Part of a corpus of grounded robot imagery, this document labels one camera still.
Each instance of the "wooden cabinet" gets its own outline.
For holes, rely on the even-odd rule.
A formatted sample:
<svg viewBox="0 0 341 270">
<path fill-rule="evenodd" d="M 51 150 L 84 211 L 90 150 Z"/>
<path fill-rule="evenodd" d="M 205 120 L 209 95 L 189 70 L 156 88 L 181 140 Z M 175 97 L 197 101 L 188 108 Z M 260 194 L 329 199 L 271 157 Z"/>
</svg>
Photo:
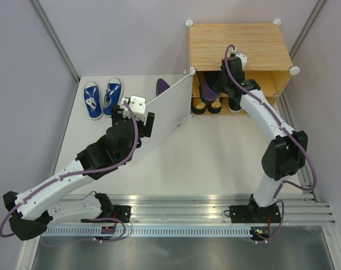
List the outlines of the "wooden cabinet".
<svg viewBox="0 0 341 270">
<path fill-rule="evenodd" d="M 247 55 L 246 79 L 254 79 L 273 105 L 291 75 L 292 61 L 278 26 L 270 24 L 194 24 L 190 28 L 190 62 L 197 71 L 220 70 L 229 44 Z M 199 97 L 199 81 L 193 76 L 192 96 Z M 221 115 L 233 115 L 228 98 L 221 94 Z"/>
</svg>

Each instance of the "gray wall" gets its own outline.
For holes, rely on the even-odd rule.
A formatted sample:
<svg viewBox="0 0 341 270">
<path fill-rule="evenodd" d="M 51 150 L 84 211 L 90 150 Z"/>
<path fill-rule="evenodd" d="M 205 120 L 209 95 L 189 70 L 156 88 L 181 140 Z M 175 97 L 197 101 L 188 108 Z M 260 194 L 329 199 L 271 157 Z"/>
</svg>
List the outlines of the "gray wall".
<svg viewBox="0 0 341 270">
<path fill-rule="evenodd" d="M 331 204 L 341 232 L 341 0 L 328 1 L 293 64 L 301 72 L 286 95 L 297 127 L 309 136 L 317 194 Z"/>
<path fill-rule="evenodd" d="M 317 0 L 40 0 L 80 75 L 183 74 L 194 23 L 271 23 L 291 49 Z"/>
<path fill-rule="evenodd" d="M 0 222 L 4 193 L 51 173 L 75 90 L 28 1 L 0 1 Z M 15 268 L 21 245 L 0 238 L 0 270 Z"/>
</svg>

